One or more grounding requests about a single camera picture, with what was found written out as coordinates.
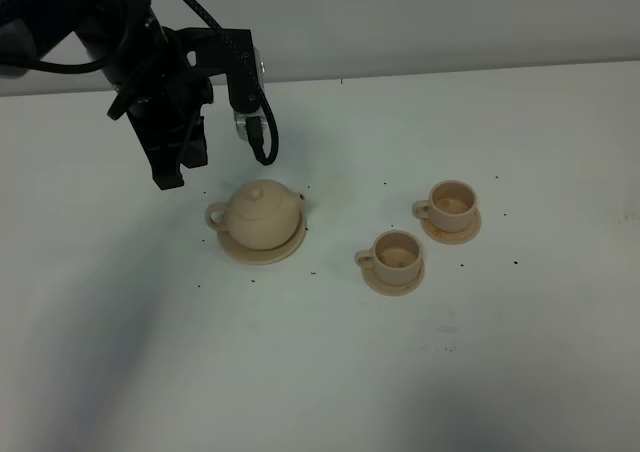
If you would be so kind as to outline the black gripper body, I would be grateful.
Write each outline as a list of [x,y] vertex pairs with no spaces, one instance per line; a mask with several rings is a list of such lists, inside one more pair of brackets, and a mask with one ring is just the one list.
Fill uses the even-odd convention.
[[178,32],[163,27],[163,37],[119,87],[107,115],[125,115],[144,145],[181,142],[213,102],[207,78],[193,78],[187,49]]

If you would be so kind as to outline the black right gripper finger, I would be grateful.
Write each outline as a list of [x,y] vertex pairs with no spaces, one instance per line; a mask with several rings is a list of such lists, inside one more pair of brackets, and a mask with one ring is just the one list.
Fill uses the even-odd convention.
[[208,164],[204,118],[200,115],[195,115],[186,129],[180,163],[188,169],[204,167]]

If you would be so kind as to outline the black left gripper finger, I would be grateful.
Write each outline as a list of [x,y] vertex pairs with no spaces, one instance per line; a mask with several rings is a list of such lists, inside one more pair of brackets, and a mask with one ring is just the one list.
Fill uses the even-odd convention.
[[184,128],[166,124],[154,125],[134,116],[130,123],[149,161],[153,181],[161,190],[184,185],[180,171],[180,157],[184,142]]

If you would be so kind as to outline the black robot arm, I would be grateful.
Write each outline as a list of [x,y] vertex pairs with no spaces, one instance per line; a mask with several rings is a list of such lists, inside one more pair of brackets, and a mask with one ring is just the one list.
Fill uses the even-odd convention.
[[207,163],[200,111],[213,92],[205,79],[186,82],[188,67],[151,0],[1,0],[2,76],[101,71],[116,92],[108,116],[128,118],[162,190]]

